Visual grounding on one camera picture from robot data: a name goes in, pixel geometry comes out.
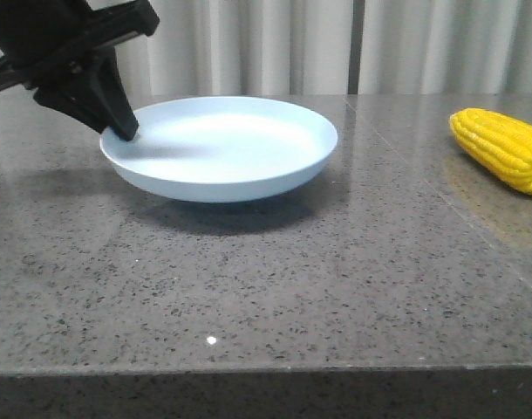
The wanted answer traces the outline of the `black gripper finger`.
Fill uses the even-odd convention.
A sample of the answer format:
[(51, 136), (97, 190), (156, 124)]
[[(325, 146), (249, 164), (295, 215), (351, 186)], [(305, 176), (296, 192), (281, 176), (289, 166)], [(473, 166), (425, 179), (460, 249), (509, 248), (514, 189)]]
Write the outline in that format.
[(93, 96), (90, 108), (95, 112), (100, 131), (109, 127), (123, 141), (131, 141), (139, 122), (122, 85), (113, 48), (105, 48), (93, 56), (89, 85)]
[(53, 82), (41, 85), (33, 95), (41, 106), (70, 116), (102, 133), (112, 125), (108, 91), (97, 83)]

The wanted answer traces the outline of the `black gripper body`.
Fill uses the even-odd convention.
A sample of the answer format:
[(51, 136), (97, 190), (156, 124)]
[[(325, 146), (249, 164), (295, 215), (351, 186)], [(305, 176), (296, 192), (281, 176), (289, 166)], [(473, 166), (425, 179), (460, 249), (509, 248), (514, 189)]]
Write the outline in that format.
[(159, 23), (148, 1), (97, 10), (86, 1), (0, 1), (0, 92), (39, 86), (94, 51), (152, 36)]

